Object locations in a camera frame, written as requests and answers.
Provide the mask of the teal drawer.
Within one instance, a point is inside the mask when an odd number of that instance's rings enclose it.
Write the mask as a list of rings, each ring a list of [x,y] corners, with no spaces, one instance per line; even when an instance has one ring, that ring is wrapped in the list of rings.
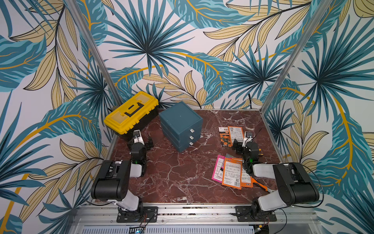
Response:
[[[180,139],[173,136],[171,133],[167,132],[166,130],[163,130],[163,134],[167,139],[169,139],[174,145],[177,145],[179,147],[184,145],[189,145],[191,142],[195,143],[200,139],[200,136],[196,133],[193,135],[180,135]]]
[[[196,129],[193,129],[194,132],[191,132],[191,130],[186,130],[186,131],[181,132],[181,133],[176,133],[171,128],[168,128],[167,126],[165,126],[163,124],[161,125],[161,127],[165,132],[172,135],[177,140],[182,140],[184,138],[190,138],[190,137],[193,137],[194,139],[195,138],[200,138],[201,130],[202,130],[202,127],[197,127]]]
[[[193,146],[194,143],[196,143],[199,139],[198,138],[195,138],[195,139],[188,138],[188,139],[185,139],[185,140],[177,140],[173,137],[169,137],[168,140],[171,142],[171,144],[174,146],[174,148],[178,152],[183,152],[184,150],[186,150],[190,146]]]

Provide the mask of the marigold seed bag front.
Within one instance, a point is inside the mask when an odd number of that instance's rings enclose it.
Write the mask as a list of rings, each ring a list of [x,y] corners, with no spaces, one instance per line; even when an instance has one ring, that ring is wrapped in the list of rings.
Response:
[[[223,147],[232,147],[228,127],[219,127],[220,141]]]

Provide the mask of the teal drawer cabinet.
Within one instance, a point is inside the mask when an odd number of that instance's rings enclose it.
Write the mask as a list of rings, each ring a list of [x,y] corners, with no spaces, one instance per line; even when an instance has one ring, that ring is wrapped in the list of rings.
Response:
[[[191,130],[197,127],[202,127],[203,118],[200,117],[194,110],[187,106],[184,102],[179,102],[174,106],[159,113],[161,125],[171,128],[176,133],[181,133],[186,130]]]

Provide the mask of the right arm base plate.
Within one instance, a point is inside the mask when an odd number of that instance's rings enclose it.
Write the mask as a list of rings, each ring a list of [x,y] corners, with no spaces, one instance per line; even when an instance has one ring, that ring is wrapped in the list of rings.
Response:
[[[252,206],[235,206],[234,215],[238,222],[275,222],[277,218],[274,211],[262,211]]]

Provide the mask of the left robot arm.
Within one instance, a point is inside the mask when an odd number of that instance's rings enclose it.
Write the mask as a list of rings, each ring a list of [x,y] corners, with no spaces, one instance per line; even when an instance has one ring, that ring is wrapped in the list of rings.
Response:
[[[143,177],[147,169],[147,151],[153,148],[153,139],[147,142],[135,138],[131,144],[130,160],[105,160],[91,188],[91,197],[119,207],[120,212],[144,212],[142,199],[129,190],[130,178]]]

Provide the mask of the teal bottom drawer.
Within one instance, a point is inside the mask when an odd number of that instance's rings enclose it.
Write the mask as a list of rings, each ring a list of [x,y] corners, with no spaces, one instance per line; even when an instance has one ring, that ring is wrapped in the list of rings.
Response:
[[[185,139],[185,140],[177,140],[173,137],[169,137],[168,140],[171,142],[171,144],[174,146],[174,148],[178,152],[183,152],[184,150],[186,150],[190,146],[193,146],[194,143],[196,143],[199,139],[198,138],[195,138],[195,139],[188,138],[188,139]]]

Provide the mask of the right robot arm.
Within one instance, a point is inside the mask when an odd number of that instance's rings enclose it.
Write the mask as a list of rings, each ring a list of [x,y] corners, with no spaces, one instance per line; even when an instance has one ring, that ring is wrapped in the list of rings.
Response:
[[[260,148],[251,138],[234,140],[232,148],[242,155],[244,173],[251,178],[274,179],[277,189],[255,198],[250,206],[236,206],[236,217],[244,221],[276,221],[275,210],[317,202],[319,191],[300,163],[267,164],[259,161]]]

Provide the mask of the orange seed bag back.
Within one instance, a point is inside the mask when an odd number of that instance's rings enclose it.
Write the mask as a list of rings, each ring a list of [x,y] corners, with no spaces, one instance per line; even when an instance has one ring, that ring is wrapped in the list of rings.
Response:
[[[238,142],[243,143],[244,132],[243,132],[243,129],[241,127],[229,126],[228,131],[229,131],[229,137],[230,137],[231,145],[233,145],[234,140],[237,140]]]

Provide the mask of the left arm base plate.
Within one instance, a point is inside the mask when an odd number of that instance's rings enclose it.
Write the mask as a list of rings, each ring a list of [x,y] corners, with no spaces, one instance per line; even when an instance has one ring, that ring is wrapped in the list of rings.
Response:
[[[117,223],[156,223],[158,216],[157,206],[146,206],[137,211],[126,211],[118,208]]]

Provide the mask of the orange seed bag label side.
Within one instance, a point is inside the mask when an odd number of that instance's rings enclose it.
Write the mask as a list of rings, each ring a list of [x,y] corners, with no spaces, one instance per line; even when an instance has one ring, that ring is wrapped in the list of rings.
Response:
[[[241,187],[252,188],[251,176],[243,169],[241,174]]]

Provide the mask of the teal top drawer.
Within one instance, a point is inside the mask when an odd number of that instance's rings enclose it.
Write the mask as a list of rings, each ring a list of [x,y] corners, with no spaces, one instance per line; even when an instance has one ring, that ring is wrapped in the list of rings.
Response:
[[[177,140],[182,140],[184,138],[190,138],[190,137],[193,137],[194,139],[195,138],[200,138],[201,130],[202,130],[202,127],[197,127],[196,129],[193,129],[194,132],[191,132],[191,130],[186,130],[186,131],[181,132],[181,133],[176,133],[171,128],[168,128],[167,126],[165,126],[163,124],[161,125],[161,127],[165,132],[172,135]]]

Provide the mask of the orange seed bag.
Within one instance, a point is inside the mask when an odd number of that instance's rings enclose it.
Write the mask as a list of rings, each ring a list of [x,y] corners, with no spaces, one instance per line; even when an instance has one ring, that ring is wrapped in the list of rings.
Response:
[[[241,190],[242,161],[225,158],[222,185]]]
[[[229,126],[228,131],[229,131],[229,137],[230,137],[231,145],[233,145],[234,140],[237,140],[238,142],[243,143],[244,132],[243,132],[243,129],[241,127]]]

